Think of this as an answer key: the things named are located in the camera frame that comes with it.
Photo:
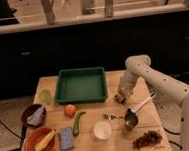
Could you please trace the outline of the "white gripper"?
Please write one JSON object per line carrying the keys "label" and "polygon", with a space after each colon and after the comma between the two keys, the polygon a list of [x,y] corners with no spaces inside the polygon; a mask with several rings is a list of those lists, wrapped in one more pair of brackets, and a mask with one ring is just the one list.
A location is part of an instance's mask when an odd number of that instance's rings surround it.
{"label": "white gripper", "polygon": [[119,80],[118,94],[114,96],[114,101],[122,104],[126,102],[125,98],[129,98],[132,95],[138,78],[130,71],[126,71]]}

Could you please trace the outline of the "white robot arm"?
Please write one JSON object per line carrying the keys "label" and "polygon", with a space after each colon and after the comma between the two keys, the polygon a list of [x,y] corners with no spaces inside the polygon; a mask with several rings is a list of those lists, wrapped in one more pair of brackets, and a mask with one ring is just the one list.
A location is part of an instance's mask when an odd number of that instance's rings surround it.
{"label": "white robot arm", "polygon": [[151,58],[147,55],[130,56],[125,62],[126,71],[119,79],[117,94],[118,103],[125,102],[134,90],[138,77],[142,77],[161,93],[167,94],[182,108],[181,113],[181,151],[189,151],[189,85],[167,76],[150,67]]}

